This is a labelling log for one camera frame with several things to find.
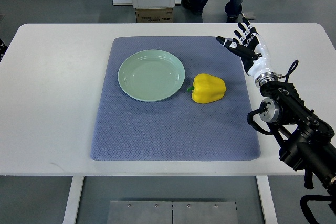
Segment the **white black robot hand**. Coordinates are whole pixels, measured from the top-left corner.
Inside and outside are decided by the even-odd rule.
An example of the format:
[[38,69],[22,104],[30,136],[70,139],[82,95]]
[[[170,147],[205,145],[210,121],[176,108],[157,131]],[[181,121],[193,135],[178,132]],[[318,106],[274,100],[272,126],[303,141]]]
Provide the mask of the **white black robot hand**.
[[270,53],[262,36],[245,17],[238,23],[238,28],[234,31],[235,38],[218,36],[216,40],[241,58],[245,72],[253,77],[257,87],[277,81],[279,76],[271,66]]

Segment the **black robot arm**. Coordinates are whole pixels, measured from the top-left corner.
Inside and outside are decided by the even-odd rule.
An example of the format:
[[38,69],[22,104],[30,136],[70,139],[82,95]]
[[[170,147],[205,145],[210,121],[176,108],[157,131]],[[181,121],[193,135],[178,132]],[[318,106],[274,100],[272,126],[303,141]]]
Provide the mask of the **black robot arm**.
[[264,99],[248,114],[247,122],[256,131],[274,136],[280,146],[279,159],[293,170],[305,172],[306,189],[313,189],[313,176],[321,181],[327,196],[305,195],[300,199],[308,223],[317,223],[309,201],[326,201],[335,211],[335,147],[331,144],[335,132],[314,110],[305,107],[292,83],[266,77],[260,93]]

